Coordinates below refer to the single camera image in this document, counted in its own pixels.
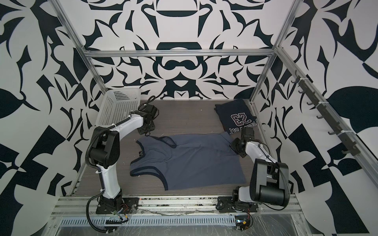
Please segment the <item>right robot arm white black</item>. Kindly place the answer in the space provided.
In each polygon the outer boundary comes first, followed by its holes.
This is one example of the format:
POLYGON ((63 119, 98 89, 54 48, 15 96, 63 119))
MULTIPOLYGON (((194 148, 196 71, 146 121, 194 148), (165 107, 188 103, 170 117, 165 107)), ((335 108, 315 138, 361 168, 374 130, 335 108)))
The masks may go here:
POLYGON ((251 127, 242 128, 241 137, 232 141, 230 147, 242 158, 250 157, 254 164, 249 186, 237 187, 232 200, 284 210, 290 199, 288 166, 273 158, 269 147, 255 138, 251 127))

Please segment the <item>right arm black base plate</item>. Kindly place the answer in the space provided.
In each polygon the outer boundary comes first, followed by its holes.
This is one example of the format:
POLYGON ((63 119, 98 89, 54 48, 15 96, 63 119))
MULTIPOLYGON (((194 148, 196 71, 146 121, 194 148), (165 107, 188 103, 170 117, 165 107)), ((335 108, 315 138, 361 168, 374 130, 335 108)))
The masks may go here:
POLYGON ((218 197, 216 210, 221 213, 231 213, 231 212, 255 213, 258 211, 258 204, 234 201, 233 197, 218 197))

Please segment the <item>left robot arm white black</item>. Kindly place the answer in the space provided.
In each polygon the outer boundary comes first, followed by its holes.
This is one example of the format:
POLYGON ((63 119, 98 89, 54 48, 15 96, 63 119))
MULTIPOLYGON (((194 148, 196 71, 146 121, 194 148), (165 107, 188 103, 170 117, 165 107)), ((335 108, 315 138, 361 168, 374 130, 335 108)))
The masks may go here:
POLYGON ((99 126, 94 132, 85 154, 87 165, 96 169, 100 179, 100 206, 108 211, 121 209, 122 190, 118 183, 116 164, 120 157, 120 141, 137 130, 140 135, 149 134, 155 129, 154 120, 158 117, 156 106, 143 103, 125 119, 107 127, 99 126))

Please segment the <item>navy tank top red trim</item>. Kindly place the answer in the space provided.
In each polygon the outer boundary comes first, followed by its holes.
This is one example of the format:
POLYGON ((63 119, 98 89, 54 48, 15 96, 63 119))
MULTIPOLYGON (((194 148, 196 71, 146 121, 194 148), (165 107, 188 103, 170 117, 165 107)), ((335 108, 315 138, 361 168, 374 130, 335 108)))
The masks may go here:
POLYGON ((236 99, 224 104, 216 104, 216 111, 223 129, 229 135, 240 132, 244 127, 258 125, 257 117, 253 116, 243 99, 236 99))

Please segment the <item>grey blue printed tank top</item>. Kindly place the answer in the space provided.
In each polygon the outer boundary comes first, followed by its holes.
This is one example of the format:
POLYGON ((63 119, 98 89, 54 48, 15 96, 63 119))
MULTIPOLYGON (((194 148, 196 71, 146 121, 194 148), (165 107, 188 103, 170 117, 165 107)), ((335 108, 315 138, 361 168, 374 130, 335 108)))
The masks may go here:
POLYGON ((130 175, 154 176, 166 191, 242 184, 246 178, 232 141, 226 132, 142 137, 137 141, 140 156, 131 162, 130 175))

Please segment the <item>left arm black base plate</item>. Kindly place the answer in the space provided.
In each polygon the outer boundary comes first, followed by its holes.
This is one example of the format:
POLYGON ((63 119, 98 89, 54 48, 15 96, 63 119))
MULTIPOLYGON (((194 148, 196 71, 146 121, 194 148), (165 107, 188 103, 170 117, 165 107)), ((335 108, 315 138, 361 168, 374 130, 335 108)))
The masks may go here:
POLYGON ((112 214, 117 209, 119 214, 129 214, 138 210, 139 200, 138 197, 123 197, 117 208, 110 206, 107 200, 100 200, 95 213, 112 214))

